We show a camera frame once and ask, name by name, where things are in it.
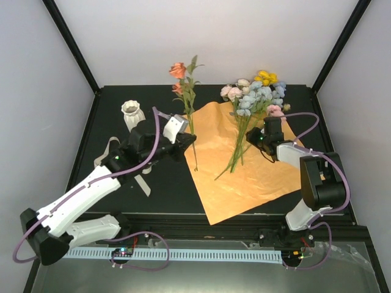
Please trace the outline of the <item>cream printed ribbon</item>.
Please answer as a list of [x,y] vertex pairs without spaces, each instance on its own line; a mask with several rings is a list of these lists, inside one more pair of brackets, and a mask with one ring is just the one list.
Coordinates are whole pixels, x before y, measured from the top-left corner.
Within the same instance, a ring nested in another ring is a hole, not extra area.
[[[101,164],[102,160],[109,154],[110,147],[113,147],[115,143],[120,143],[120,140],[117,137],[110,137],[107,144],[106,148],[104,149],[104,152],[102,155],[98,156],[96,159],[93,161],[94,167],[97,167],[98,165]],[[146,183],[146,181],[143,179],[142,175],[137,175],[134,177],[142,191],[146,194],[146,196],[150,196],[151,194],[151,188],[150,186]]]

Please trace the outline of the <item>white ribbed vase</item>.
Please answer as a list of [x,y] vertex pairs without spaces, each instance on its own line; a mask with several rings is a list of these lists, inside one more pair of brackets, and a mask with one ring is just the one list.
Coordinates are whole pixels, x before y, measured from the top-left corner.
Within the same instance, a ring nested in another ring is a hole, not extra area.
[[144,112],[140,108],[140,104],[137,101],[125,101],[122,104],[121,111],[123,113],[123,119],[129,132],[131,132],[139,122],[145,120]]

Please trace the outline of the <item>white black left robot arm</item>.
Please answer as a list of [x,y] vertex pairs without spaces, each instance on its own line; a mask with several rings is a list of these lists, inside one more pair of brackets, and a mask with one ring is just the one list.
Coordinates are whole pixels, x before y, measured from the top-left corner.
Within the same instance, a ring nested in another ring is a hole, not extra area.
[[78,222],[102,198],[139,176],[165,157],[174,160],[195,142],[187,133],[187,119],[174,115],[164,127],[159,120],[140,121],[118,147],[106,148],[93,171],[79,184],[53,203],[35,211],[27,208],[20,214],[25,240],[44,266],[63,258],[70,249],[100,240],[127,242],[131,228],[118,214]]

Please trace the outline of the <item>orange wrapping paper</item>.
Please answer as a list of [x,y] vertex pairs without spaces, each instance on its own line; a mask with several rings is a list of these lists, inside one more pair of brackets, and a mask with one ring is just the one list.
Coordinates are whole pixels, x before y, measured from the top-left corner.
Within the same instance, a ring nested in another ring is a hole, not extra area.
[[192,180],[210,225],[300,189],[300,172],[275,164],[249,147],[234,172],[226,169],[238,127],[230,103],[210,102],[192,115],[197,140],[185,152]]

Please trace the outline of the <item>pastel artificial flower bunch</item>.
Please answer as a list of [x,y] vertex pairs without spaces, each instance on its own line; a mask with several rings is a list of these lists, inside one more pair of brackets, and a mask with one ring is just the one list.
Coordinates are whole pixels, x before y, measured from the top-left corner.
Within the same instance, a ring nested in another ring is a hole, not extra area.
[[290,111],[291,106],[284,102],[287,91],[285,82],[280,81],[275,73],[259,71],[250,82],[239,79],[235,84],[229,84],[221,89],[221,97],[231,102],[238,134],[235,149],[231,158],[222,171],[234,172],[237,163],[243,163],[243,155],[248,150],[244,146],[244,137],[249,128],[257,126],[260,120],[268,116],[283,116]]

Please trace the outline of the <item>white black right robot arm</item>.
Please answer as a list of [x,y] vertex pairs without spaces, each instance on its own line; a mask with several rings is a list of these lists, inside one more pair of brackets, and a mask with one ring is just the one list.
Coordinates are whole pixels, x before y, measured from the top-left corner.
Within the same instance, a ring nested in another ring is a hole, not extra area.
[[342,211],[349,204],[351,191],[340,156],[286,140],[281,118],[264,119],[263,128],[252,128],[246,133],[246,140],[273,162],[287,163],[300,171],[302,199],[286,214],[285,226],[277,232],[281,244],[293,245],[300,232],[311,229],[313,222],[325,214]]

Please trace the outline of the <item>coral rose flower stem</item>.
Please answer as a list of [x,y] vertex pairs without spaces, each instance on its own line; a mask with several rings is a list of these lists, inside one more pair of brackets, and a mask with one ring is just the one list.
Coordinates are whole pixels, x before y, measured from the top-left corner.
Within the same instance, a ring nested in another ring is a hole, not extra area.
[[195,111],[194,102],[196,100],[194,87],[200,83],[194,80],[193,73],[197,67],[203,66],[203,64],[197,63],[197,59],[198,55],[195,55],[188,66],[183,62],[174,63],[169,70],[169,74],[177,80],[172,86],[172,92],[177,96],[174,100],[180,100],[183,103],[183,112],[189,121],[189,128],[192,135],[195,134],[194,120],[192,118],[192,114]]

